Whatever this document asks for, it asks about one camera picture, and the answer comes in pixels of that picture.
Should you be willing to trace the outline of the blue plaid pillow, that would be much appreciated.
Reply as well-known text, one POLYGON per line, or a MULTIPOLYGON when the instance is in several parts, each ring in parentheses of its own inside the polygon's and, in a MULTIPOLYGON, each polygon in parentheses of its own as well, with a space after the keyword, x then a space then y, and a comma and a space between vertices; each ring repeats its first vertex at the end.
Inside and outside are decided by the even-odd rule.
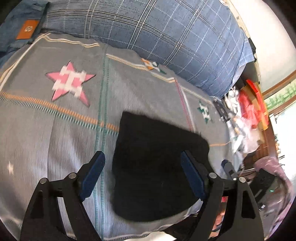
POLYGON ((50 1, 43 30, 133 50, 217 97, 254 61, 225 1, 50 1))

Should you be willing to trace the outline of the black remote control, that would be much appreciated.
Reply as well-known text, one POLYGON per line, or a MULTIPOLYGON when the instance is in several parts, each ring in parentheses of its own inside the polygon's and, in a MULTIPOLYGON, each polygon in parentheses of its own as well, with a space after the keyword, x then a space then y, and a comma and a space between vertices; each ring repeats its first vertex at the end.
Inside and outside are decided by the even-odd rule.
POLYGON ((219 115, 221 117, 221 120, 223 122, 229 121, 230 118, 229 118, 228 112, 227 112, 224 104, 222 104, 222 102, 220 100, 218 100, 218 99, 214 99, 213 104, 214 104, 216 110, 218 111, 218 113, 219 113, 219 115))

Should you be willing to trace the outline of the blue denim jeans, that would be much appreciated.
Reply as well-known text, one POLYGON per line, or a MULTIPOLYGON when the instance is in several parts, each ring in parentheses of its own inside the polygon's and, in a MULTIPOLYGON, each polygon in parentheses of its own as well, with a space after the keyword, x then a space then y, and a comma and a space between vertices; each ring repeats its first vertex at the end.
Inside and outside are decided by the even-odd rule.
POLYGON ((1 24, 1 65, 39 35, 49 1, 21 1, 1 24))

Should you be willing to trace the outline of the clear plastic bags pile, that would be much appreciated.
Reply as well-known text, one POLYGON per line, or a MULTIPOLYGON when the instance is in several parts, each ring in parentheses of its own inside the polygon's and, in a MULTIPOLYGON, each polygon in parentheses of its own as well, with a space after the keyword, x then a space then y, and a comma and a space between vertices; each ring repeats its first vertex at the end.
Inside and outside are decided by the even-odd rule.
POLYGON ((231 88, 224 95, 224 102, 228 114, 226 123, 233 154, 236 152, 241 154, 253 153, 259 147, 259 130, 257 126, 253 127, 249 118, 243 117, 239 103, 239 90, 235 87, 231 88))

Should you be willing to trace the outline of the grey patterned bed sheet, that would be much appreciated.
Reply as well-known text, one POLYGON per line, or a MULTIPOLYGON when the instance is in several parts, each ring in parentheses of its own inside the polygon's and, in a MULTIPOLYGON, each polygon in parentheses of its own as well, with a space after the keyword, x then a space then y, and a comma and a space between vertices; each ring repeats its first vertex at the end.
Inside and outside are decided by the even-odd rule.
POLYGON ((233 160, 229 131, 205 92, 132 50, 42 34, 1 68, 1 221, 14 237, 37 182, 64 178, 96 151, 105 153, 106 163, 84 205, 104 240, 145 237, 200 209, 197 201, 152 222, 115 214, 111 168, 123 111, 200 134, 213 170, 225 177, 221 162, 233 160))

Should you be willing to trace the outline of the black pants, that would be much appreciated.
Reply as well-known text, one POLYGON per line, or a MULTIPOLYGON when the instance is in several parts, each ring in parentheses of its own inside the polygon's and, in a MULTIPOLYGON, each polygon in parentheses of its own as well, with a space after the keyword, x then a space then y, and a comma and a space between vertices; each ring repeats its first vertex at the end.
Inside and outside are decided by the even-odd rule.
POLYGON ((198 201, 181 166, 189 151, 208 170, 208 142, 161 120, 124 111, 112 161, 114 212, 130 221, 174 216, 198 201))

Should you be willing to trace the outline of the red and yellow boxes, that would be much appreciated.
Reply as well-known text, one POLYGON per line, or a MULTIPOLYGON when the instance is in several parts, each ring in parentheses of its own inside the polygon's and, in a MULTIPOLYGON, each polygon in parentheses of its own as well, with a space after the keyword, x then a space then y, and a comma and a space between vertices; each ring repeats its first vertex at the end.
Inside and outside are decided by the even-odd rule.
POLYGON ((242 117, 250 122, 252 128, 265 131, 268 129, 269 117, 259 85, 249 79, 244 84, 238 96, 242 117))

